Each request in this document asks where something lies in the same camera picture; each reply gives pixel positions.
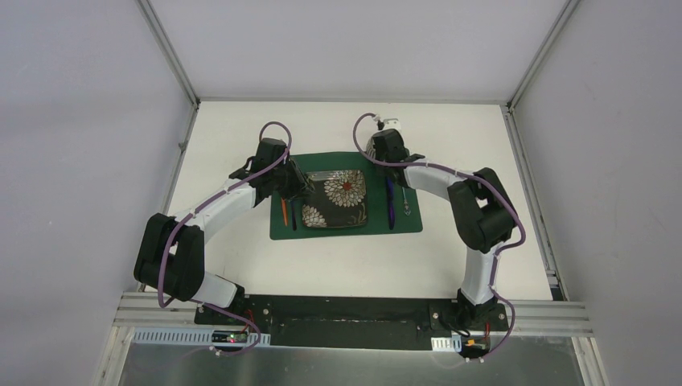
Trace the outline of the black floral square plate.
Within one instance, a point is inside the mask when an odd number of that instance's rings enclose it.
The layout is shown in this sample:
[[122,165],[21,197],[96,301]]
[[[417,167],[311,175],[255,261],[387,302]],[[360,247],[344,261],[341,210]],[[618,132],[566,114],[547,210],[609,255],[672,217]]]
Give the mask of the black floral square plate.
[[368,222],[368,191],[361,170],[315,171],[307,174],[312,192],[303,200],[307,228],[358,228]]

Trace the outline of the green placemat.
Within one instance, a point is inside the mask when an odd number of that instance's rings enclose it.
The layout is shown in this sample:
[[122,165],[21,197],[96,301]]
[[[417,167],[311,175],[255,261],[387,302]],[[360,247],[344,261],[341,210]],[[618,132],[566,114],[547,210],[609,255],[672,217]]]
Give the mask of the green placemat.
[[289,226],[283,224],[281,198],[275,193],[270,200],[269,236],[272,240],[296,240],[332,236],[367,236],[421,232],[423,229],[417,193],[405,188],[411,207],[411,215],[403,212],[402,187],[394,187],[395,228],[388,228],[388,212],[385,191],[385,177],[362,155],[355,152],[327,152],[294,155],[293,159],[306,173],[329,170],[361,170],[366,179],[368,191],[368,222],[358,228],[307,228],[302,222],[304,199],[294,200],[297,231],[291,227],[290,206],[288,205]]

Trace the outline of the gold copper spoon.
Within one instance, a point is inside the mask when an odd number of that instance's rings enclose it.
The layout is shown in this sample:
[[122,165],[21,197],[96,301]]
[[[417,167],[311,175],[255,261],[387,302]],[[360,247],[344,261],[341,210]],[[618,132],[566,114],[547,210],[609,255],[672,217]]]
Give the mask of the gold copper spoon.
[[407,191],[404,187],[401,188],[401,193],[403,196],[403,212],[406,216],[410,216],[411,215],[411,207],[409,206]]

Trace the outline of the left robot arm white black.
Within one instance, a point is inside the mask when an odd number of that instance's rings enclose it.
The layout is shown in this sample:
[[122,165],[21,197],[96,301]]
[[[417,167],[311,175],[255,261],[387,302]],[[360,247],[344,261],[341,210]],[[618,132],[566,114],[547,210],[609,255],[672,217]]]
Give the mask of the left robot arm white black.
[[148,219],[134,278],[156,289],[163,303],[175,299],[212,304],[217,318],[236,325],[245,314],[244,302],[236,298],[243,288],[206,270],[206,243],[271,195],[299,199],[311,192],[287,145],[262,138],[255,155],[203,202],[174,216],[157,213]]

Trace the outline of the blue plastic knife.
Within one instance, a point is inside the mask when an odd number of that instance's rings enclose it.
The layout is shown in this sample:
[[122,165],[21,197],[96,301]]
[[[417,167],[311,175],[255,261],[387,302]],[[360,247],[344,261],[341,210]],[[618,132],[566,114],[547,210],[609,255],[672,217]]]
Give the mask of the blue plastic knife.
[[388,212],[388,228],[393,230],[396,223],[396,213],[394,207],[394,186],[390,178],[385,178],[385,191],[387,200],[387,212]]

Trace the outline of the orange plastic fork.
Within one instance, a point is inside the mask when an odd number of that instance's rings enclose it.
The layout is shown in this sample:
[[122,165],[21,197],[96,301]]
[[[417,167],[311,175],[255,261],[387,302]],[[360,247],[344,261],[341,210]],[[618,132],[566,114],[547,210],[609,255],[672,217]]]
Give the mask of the orange plastic fork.
[[283,224],[289,226],[288,205],[284,199],[281,199],[281,212],[283,217]]

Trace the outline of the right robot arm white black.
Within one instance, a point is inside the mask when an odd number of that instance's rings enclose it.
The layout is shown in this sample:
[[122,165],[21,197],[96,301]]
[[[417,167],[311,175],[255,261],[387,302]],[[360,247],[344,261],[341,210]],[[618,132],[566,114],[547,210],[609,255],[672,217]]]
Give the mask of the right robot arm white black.
[[495,255],[518,226],[518,215],[499,176],[488,167],[462,172],[410,154],[396,129],[374,133],[366,153],[392,182],[450,204],[457,233],[466,246],[465,276],[451,318],[466,329],[479,328],[497,303],[492,289]]

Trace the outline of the purple metallic fork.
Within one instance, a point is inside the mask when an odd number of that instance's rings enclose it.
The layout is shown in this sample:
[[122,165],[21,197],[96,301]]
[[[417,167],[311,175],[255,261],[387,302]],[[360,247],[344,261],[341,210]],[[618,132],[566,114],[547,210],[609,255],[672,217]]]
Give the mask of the purple metallic fork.
[[292,227],[293,231],[297,231],[298,226],[297,226],[297,219],[296,219],[295,202],[293,200],[290,200],[289,206],[290,206],[291,227]]

